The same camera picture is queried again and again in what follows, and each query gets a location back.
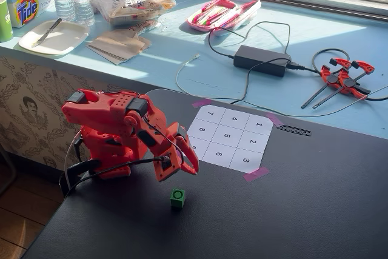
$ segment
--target white plate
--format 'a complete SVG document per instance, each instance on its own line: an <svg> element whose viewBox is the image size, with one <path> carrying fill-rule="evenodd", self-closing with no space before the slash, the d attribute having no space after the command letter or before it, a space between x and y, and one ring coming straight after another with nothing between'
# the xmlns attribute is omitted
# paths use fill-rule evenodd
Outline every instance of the white plate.
<svg viewBox="0 0 388 259"><path fill-rule="evenodd" d="M89 35L89 28L70 21L62 21L46 37L42 44L32 48L31 45L36 42L44 33L54 24L56 19L46 21L25 34L20 39L19 45L26 50L46 55L67 54Z"/></svg>

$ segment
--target butter knife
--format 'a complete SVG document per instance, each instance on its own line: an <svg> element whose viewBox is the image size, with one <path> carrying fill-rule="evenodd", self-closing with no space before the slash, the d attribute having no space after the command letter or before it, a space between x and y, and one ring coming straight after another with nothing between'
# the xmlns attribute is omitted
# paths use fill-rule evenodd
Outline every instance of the butter knife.
<svg viewBox="0 0 388 259"><path fill-rule="evenodd" d="M35 48L37 45L40 45L42 44L42 42L46 39L46 37L53 31L53 29L56 28L56 26L58 24L60 24L62 21L61 18L58 18L56 22L54 22L54 24L46 31L46 33L44 35L42 35L36 42L34 42L32 45L31 45L31 48Z"/></svg>

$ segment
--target pencil case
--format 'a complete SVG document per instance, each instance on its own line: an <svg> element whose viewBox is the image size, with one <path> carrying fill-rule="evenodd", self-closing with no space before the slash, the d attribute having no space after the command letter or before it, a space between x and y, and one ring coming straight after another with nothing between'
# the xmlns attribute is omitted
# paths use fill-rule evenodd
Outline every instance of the pencil case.
<svg viewBox="0 0 388 259"><path fill-rule="evenodd" d="M257 15L257 10L261 7L260 0L254 0L250 1L248 3L245 3L242 5L239 9L237 9L238 16L234 19L231 19L228 22L225 22L224 24L221 24L220 27L235 31L242 25L247 25L255 16ZM215 29L213 31L213 34L215 36L223 36L230 32L223 29Z"/></svg>
<svg viewBox="0 0 388 259"><path fill-rule="evenodd" d="M193 29L202 32L208 32L216 27L236 30L239 26L247 24L253 19L260 6L260 1L250 1L238 8L234 2L229 0L212 0L190 15L186 22ZM228 33L228 31L222 29L213 32L216 35Z"/></svg>

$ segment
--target paper grid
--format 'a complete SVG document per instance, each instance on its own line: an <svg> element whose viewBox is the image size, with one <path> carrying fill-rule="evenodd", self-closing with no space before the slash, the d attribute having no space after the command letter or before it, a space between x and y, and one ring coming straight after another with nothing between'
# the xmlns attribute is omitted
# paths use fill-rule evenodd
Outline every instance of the paper grid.
<svg viewBox="0 0 388 259"><path fill-rule="evenodd" d="M273 123L218 106L203 106L187 133L199 160L250 173L260 167Z"/></svg>

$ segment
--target green cube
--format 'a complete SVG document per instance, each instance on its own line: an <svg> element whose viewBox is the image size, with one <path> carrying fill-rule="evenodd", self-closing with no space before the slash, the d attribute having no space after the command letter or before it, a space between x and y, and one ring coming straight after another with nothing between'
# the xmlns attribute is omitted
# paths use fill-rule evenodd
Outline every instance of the green cube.
<svg viewBox="0 0 388 259"><path fill-rule="evenodd" d="M182 209L185 199L184 190L173 189L170 196L171 206Z"/></svg>

